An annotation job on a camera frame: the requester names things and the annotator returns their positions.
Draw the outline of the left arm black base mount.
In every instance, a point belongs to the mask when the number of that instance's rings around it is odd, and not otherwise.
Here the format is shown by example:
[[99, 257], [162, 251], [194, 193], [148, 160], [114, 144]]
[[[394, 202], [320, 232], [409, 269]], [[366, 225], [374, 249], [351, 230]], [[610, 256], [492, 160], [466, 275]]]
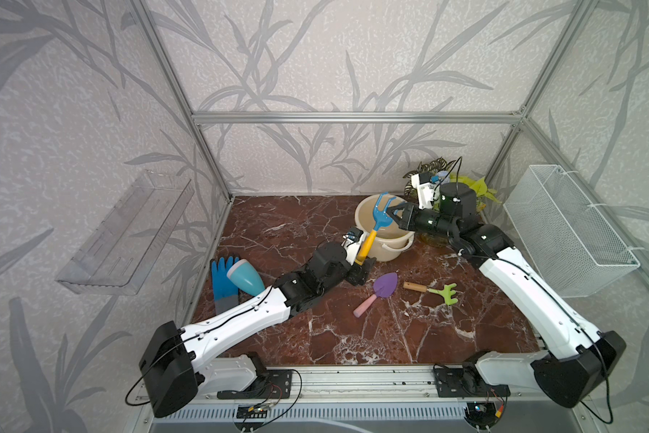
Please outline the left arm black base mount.
[[240, 359], [243, 358], [248, 361], [248, 366], [253, 367], [254, 380], [241, 391], [235, 386], [219, 391], [219, 400], [287, 399], [291, 396], [294, 370], [268, 369], [257, 352], [241, 355]]

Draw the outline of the blue rake yellow handle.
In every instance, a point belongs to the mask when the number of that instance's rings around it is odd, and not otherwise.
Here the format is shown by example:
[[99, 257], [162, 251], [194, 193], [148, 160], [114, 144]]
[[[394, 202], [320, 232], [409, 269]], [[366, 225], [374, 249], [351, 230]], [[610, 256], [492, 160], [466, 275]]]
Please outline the blue rake yellow handle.
[[374, 221], [373, 229], [369, 232], [366, 237], [365, 242], [360, 247], [360, 250], [356, 256], [355, 263], [358, 265], [363, 265], [369, 256], [374, 242], [377, 238], [378, 232], [380, 229], [389, 227], [393, 223], [393, 218], [387, 214], [389, 206], [393, 203], [395, 197], [389, 193], [378, 194], [377, 200], [374, 203], [373, 208], [371, 209], [371, 216]]

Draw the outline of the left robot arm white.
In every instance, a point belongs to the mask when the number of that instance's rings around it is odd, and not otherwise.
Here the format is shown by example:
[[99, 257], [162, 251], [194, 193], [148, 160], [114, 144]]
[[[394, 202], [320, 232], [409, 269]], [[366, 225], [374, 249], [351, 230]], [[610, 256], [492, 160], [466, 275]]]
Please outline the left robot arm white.
[[159, 326], [139, 362], [154, 416], [165, 418], [192, 402], [210, 384], [211, 362], [226, 350], [310, 310], [343, 281], [364, 284], [375, 263], [371, 245], [371, 236], [348, 246], [322, 245], [302, 267], [227, 312], [182, 328], [174, 321]]

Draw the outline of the teal white spray bottle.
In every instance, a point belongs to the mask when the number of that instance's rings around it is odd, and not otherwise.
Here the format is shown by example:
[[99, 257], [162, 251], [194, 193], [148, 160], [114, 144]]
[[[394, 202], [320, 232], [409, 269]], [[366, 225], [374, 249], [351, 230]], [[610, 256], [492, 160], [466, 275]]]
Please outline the teal white spray bottle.
[[234, 263], [227, 271], [227, 277], [239, 290], [250, 296], [259, 296], [266, 290], [259, 273], [247, 259]]

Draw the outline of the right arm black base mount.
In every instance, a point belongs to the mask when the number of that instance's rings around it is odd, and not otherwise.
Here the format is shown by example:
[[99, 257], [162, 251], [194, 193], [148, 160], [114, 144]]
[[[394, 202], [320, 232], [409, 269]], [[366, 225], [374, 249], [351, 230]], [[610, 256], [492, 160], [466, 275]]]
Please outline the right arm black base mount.
[[479, 375], [477, 362], [488, 351], [480, 351], [467, 358], [460, 366], [435, 363], [432, 369], [434, 385], [441, 398], [508, 398], [511, 391], [507, 385], [487, 384]]

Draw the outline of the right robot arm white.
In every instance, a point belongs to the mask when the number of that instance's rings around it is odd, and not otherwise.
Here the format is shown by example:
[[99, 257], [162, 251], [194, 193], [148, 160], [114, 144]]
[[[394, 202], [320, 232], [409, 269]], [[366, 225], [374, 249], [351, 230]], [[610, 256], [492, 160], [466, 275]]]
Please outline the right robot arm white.
[[481, 221], [477, 196], [463, 183], [439, 187], [439, 209], [404, 201], [385, 213], [401, 229], [439, 236], [499, 287], [535, 327], [545, 348], [531, 354], [489, 351], [463, 364], [466, 387], [474, 384], [536, 389], [564, 408], [583, 402], [607, 384], [627, 344], [602, 332], [570, 307], [529, 265], [498, 227]]

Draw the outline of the green rake wooden handle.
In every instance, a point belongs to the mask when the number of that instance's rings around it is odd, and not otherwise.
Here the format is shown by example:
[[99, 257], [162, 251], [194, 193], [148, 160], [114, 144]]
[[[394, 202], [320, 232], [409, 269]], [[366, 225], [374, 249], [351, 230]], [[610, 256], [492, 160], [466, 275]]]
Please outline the green rake wooden handle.
[[403, 283], [403, 288], [406, 290], [412, 290], [413, 292], [430, 293], [430, 294], [441, 296], [444, 300], [444, 303], [448, 306], [455, 305], [459, 302], [459, 300], [455, 298], [456, 287], [457, 287], [456, 283], [445, 284], [441, 289], [431, 288], [429, 286], [421, 285], [418, 283], [411, 283], [410, 281], [405, 281]]

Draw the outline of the purple trowel pink handle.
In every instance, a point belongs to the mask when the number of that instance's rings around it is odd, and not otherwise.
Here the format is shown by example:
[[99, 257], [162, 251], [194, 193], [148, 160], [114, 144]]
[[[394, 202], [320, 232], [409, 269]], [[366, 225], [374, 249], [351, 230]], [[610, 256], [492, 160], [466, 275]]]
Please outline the purple trowel pink handle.
[[383, 274], [373, 283], [373, 294], [360, 304], [353, 312], [355, 318], [360, 318], [377, 299], [387, 299], [398, 288], [398, 274], [389, 272]]

